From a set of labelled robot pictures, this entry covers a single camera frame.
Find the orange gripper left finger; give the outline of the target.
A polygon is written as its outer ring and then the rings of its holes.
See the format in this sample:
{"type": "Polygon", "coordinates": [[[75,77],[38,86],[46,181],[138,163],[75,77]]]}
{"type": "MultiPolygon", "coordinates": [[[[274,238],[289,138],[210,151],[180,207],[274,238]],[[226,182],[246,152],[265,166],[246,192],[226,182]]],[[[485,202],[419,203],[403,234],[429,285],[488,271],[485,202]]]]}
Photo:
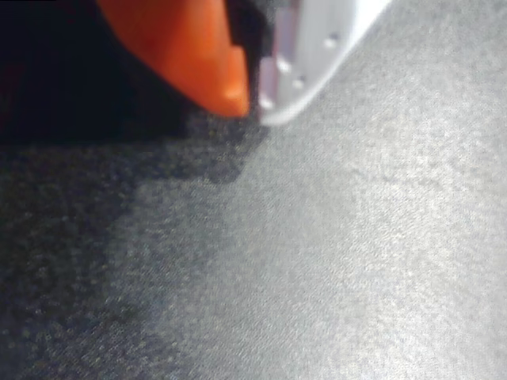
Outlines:
{"type": "Polygon", "coordinates": [[[218,116],[250,107],[243,49],[231,40],[223,0],[102,0],[118,40],[160,78],[218,116]]]}

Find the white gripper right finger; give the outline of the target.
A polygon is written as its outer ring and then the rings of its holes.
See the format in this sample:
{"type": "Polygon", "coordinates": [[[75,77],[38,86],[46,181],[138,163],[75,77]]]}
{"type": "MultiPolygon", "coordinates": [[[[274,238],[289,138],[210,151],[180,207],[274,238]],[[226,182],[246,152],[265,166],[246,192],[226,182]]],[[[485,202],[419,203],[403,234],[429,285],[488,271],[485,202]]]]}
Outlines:
{"type": "Polygon", "coordinates": [[[260,124],[279,126],[296,118],[389,4],[388,0],[303,0],[279,8],[271,55],[260,61],[260,124]]]}

